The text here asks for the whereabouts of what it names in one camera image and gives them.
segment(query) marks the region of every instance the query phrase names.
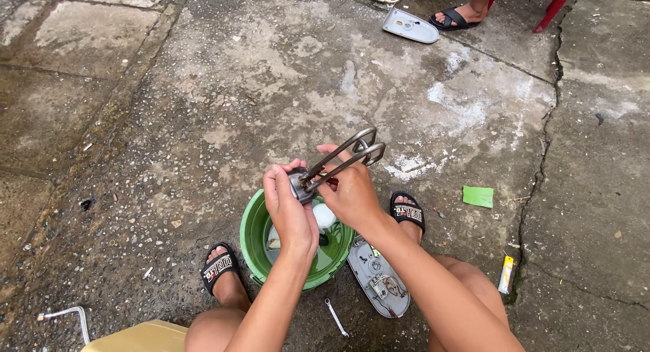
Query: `black sandal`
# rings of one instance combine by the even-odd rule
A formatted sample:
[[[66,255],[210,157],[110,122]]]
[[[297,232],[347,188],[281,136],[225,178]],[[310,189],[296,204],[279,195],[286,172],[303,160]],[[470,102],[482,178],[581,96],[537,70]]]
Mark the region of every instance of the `black sandal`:
[[[395,203],[395,198],[398,196],[405,197],[408,200],[413,201],[414,204],[409,204],[407,202]],[[393,192],[390,208],[391,216],[397,220],[397,223],[401,223],[404,220],[411,221],[422,228],[422,234],[425,234],[425,213],[413,196],[402,191]]]
[[[207,251],[207,256],[205,256],[204,262],[207,262],[210,253],[220,245],[226,249],[226,252],[212,259],[210,263],[206,264],[205,267],[201,269],[203,285],[212,296],[215,296],[215,294],[212,293],[212,286],[215,285],[216,279],[218,279],[219,276],[226,272],[237,272],[237,274],[239,274],[239,264],[237,263],[237,258],[235,258],[235,252],[233,252],[233,249],[226,243],[219,243],[210,248],[210,250]]]
[[[433,24],[437,29],[441,29],[443,31],[456,31],[459,29],[468,29],[468,28],[474,28],[477,25],[480,25],[480,22],[469,22],[465,21],[465,18],[463,18],[460,13],[456,12],[456,7],[451,7],[443,10],[443,14],[445,15],[445,21],[443,23],[440,23],[435,20],[435,15],[429,17],[429,23]]]

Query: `hand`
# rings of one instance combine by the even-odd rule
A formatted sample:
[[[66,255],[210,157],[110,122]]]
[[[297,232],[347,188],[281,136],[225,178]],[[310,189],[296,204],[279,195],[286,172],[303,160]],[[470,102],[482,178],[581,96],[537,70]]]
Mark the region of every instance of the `hand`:
[[[321,153],[331,153],[339,146],[336,144],[323,144],[317,147]],[[342,162],[350,159],[352,155],[347,150],[338,155]],[[335,169],[338,165],[329,163],[325,165],[324,172]],[[377,194],[374,191],[372,179],[368,168],[361,162],[356,162],[335,176],[339,180],[337,186],[323,183],[319,192],[325,204],[344,224],[359,230],[368,217],[381,217],[384,211],[379,206]]]
[[[313,258],[319,246],[319,227],[311,210],[311,201],[306,204],[298,202],[291,193],[287,176],[287,172],[297,167],[306,167],[305,161],[294,159],[289,165],[271,165],[263,177],[264,200],[278,230],[280,253],[304,253]]]

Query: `concrete ground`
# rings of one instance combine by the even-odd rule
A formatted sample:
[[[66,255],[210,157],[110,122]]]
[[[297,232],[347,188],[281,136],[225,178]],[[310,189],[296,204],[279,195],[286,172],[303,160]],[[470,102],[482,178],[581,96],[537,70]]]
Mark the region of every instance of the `concrete ground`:
[[[80,349],[72,317],[34,318],[72,305],[91,339],[189,325],[216,306],[205,248],[239,248],[265,168],[371,125],[388,147],[378,194],[417,195],[427,251],[494,283],[516,257],[504,302],[527,350],[648,350],[650,4],[574,2],[533,35],[548,0],[497,0],[426,46],[382,32],[369,0],[7,0],[3,350]],[[494,208],[464,204],[462,185],[494,188]],[[424,350],[427,330],[415,303],[378,315],[344,266],[302,296],[285,349]]]

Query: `green bucket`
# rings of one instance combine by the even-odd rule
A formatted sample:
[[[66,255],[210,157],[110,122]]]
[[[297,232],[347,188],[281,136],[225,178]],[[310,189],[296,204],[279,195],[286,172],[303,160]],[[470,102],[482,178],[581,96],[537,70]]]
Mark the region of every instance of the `green bucket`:
[[[248,202],[239,228],[239,243],[250,278],[262,286],[271,271],[271,261],[266,253],[266,239],[272,226],[271,217],[264,204],[264,190],[259,190]],[[354,230],[342,223],[334,224],[328,233],[329,244],[320,247],[311,264],[303,291],[311,290],[332,278],[345,263],[354,239]]]

